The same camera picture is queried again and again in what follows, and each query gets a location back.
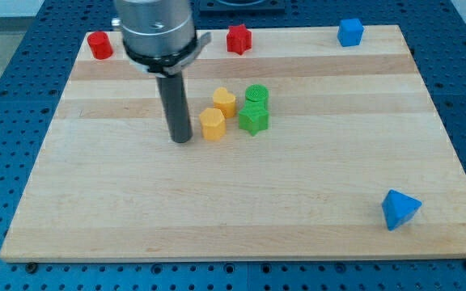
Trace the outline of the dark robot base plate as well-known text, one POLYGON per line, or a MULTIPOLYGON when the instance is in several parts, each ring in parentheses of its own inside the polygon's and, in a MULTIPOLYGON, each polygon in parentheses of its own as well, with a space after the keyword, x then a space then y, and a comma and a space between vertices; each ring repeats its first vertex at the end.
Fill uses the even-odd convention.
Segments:
POLYGON ((198 10, 203 13, 222 12, 283 12, 285 0, 199 0, 198 10))

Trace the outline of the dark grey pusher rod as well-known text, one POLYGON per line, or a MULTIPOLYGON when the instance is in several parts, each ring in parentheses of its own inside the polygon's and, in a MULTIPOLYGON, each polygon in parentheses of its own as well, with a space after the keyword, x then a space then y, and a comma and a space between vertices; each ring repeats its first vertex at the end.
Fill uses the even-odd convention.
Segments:
POLYGON ((176 143, 189 141, 193 130, 183 74, 156 78, 156 82, 171 139, 176 143))

